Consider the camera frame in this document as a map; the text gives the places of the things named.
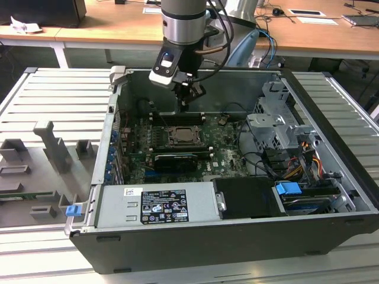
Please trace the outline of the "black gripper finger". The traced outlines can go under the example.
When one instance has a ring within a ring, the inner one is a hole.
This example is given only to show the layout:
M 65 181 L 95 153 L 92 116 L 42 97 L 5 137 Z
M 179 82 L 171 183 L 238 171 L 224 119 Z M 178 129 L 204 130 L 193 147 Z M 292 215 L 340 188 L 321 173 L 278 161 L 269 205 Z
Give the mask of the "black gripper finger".
M 189 102 L 192 102 L 206 94 L 206 90 L 200 83 L 193 83 L 189 90 Z
M 175 96 L 179 113 L 188 111 L 189 106 L 185 100 L 189 94 L 189 87 L 183 85 L 175 85 Z

